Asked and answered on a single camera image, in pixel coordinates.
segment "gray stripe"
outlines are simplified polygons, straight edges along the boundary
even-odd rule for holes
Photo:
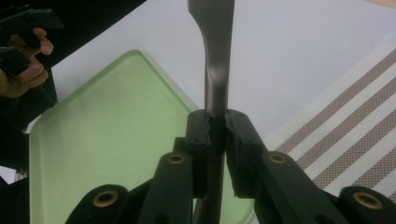
[[[314,182],[321,189],[326,188],[332,181],[343,173],[353,162],[358,160],[364,153],[377,144],[385,135],[392,131],[396,126],[396,110],[381,120],[375,127],[355,143],[346,153],[340,156],[335,162],[328,166]],[[393,170],[396,164],[387,164],[392,166]],[[378,183],[374,179],[370,179],[369,183]]]
[[[327,105],[322,111],[307,122],[300,130],[294,133],[276,150],[289,153],[300,144],[309,134],[316,130],[322,123],[329,119],[335,112],[355,97],[359,92],[366,88],[376,78],[387,71],[396,63],[396,49],[385,57],[381,62],[374,66],[369,72],[352,84],[347,90],[341,93],[334,101]]]
[[[394,203],[396,203],[396,191],[394,191],[394,192],[392,193],[392,195],[389,196],[389,198],[390,198]]]
[[[372,189],[394,169],[396,169],[396,147],[377,162],[369,171],[359,177],[353,185]]]
[[[396,91],[396,77],[384,88],[378,91],[369,100],[364,102],[357,110],[349,115],[341,124],[329,132],[324,138],[316,143],[307,153],[305,153],[297,163],[305,169],[313,161],[317,160],[324,152],[337,143],[345,134],[355,128],[363,119],[377,107],[382,105]]]

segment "green glass plate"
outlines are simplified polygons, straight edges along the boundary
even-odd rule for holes
[[[31,223],[65,223],[90,190],[133,189],[185,136],[194,110],[139,50],[121,55],[47,111],[30,135]],[[221,223],[250,221],[253,201],[233,197],[226,170]]]

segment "hand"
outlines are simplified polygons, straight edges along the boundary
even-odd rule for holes
[[[8,44],[16,48],[27,59],[31,61],[28,68],[15,77],[8,77],[0,70],[0,96],[6,98],[18,98],[24,95],[29,89],[44,83],[49,74],[35,56],[38,53],[50,55],[53,46],[45,37],[47,32],[41,28],[33,29],[33,33],[40,40],[41,47],[38,49],[30,48],[19,36],[13,35]]]

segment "clamp jaw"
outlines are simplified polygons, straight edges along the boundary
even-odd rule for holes
[[[93,189],[66,223],[195,223],[192,199],[206,196],[212,119],[190,113],[186,137],[160,158],[152,179],[129,192]],[[348,187],[337,198],[316,187],[290,156],[266,149],[243,113],[227,111],[225,145],[234,194],[255,200],[260,223],[396,223],[396,204],[378,192]]]

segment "striped mat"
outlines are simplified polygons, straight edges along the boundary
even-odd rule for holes
[[[265,141],[321,188],[374,189],[396,202],[396,36]]]

